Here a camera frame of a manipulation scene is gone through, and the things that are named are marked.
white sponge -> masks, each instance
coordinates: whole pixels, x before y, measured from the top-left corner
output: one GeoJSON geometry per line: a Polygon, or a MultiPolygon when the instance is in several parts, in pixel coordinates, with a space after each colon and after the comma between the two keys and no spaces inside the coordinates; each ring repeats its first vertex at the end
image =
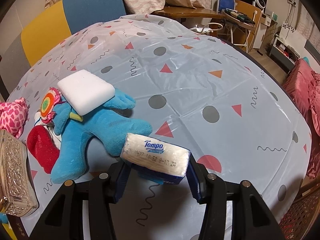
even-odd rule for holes
{"type": "Polygon", "coordinates": [[[79,115],[85,115],[115,96],[113,85],[86,70],[58,82],[58,89],[79,115]]]}

stuffed toy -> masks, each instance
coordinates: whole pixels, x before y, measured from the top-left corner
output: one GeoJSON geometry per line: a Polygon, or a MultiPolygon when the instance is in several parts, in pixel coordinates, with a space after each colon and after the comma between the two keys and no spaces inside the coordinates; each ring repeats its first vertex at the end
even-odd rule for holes
{"type": "Polygon", "coordinates": [[[0,129],[7,130],[8,133],[19,139],[27,115],[28,108],[24,98],[12,103],[0,103],[0,129]]]}
{"type": "MultiPolygon", "coordinates": [[[[54,107],[48,120],[54,123],[54,133],[61,134],[60,155],[51,171],[53,183],[63,183],[67,179],[77,179],[86,171],[85,148],[89,139],[96,136],[112,156],[119,156],[127,133],[148,136],[152,132],[149,122],[123,117],[115,109],[133,109],[135,100],[116,89],[115,96],[88,114],[79,116],[66,99],[52,97],[54,107]]],[[[42,110],[51,108],[46,103],[42,110]]]]}

blue gripper pad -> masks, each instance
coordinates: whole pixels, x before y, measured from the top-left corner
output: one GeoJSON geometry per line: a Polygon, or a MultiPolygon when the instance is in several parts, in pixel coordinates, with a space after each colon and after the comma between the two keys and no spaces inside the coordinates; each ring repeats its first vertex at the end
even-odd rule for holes
{"type": "Polygon", "coordinates": [[[192,168],[192,165],[190,165],[190,162],[188,164],[186,177],[187,177],[193,198],[195,198],[199,202],[202,199],[200,194],[199,181],[197,179],[194,169],[192,168]]]}
{"type": "Polygon", "coordinates": [[[128,165],[124,165],[119,173],[119,177],[116,181],[116,193],[114,196],[115,203],[119,201],[120,198],[122,198],[125,186],[127,185],[128,178],[130,175],[131,167],[128,165]]]}

gray dot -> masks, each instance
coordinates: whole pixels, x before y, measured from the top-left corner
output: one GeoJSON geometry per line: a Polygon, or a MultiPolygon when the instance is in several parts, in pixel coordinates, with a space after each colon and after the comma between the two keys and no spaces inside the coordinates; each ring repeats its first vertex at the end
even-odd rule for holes
{"type": "Polygon", "coordinates": [[[287,194],[287,187],[285,185],[281,185],[278,191],[278,200],[283,201],[285,198],[285,194],[287,194]]]}
{"type": "Polygon", "coordinates": [[[295,131],[293,131],[293,133],[292,133],[292,140],[293,140],[295,143],[298,142],[298,135],[296,134],[295,131]]]}
{"type": "Polygon", "coordinates": [[[270,94],[275,98],[276,101],[278,101],[278,98],[274,93],[270,92],[270,94]]]}
{"type": "Polygon", "coordinates": [[[153,54],[156,56],[162,56],[166,51],[167,49],[165,47],[158,47],[153,51],[153,54]]]}
{"type": "Polygon", "coordinates": [[[94,36],[92,37],[92,39],[90,40],[90,43],[93,44],[93,43],[96,43],[98,41],[98,37],[97,36],[94,36]]]}
{"type": "Polygon", "coordinates": [[[214,60],[214,61],[216,61],[216,62],[218,62],[218,63],[220,63],[221,64],[221,62],[220,61],[218,61],[217,59],[215,59],[215,58],[212,58],[212,60],[214,60]]]}
{"type": "Polygon", "coordinates": [[[103,68],[103,69],[101,70],[101,73],[102,73],[102,74],[107,73],[107,72],[109,72],[111,69],[112,69],[112,66],[107,66],[107,67],[105,67],[105,68],[103,68]]]}
{"type": "Polygon", "coordinates": [[[214,106],[206,106],[202,110],[202,116],[207,122],[215,123],[219,120],[220,115],[214,106]]]}
{"type": "Polygon", "coordinates": [[[190,240],[198,240],[198,239],[199,239],[199,236],[200,236],[200,234],[197,234],[197,235],[191,237],[190,240]]]}
{"type": "Polygon", "coordinates": [[[164,96],[161,95],[154,95],[151,98],[149,98],[149,106],[151,106],[153,109],[160,109],[165,106],[167,103],[167,99],[165,99],[164,96]]]}

blue plush toy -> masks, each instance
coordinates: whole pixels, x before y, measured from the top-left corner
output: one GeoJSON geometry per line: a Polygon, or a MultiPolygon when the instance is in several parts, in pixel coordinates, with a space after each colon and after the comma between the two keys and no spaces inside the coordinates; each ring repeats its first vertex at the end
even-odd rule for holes
{"type": "Polygon", "coordinates": [[[87,166],[84,151],[93,136],[102,141],[109,154],[119,156],[127,133],[150,135],[150,123],[123,117],[110,109],[134,107],[135,100],[118,89],[113,98],[84,115],[82,122],[69,118],[70,113],[77,114],[68,102],[55,105],[53,111],[56,114],[52,119],[54,133],[61,134],[62,142],[59,158],[51,171],[52,182],[63,183],[67,179],[77,179],[85,173],[87,166]]]}

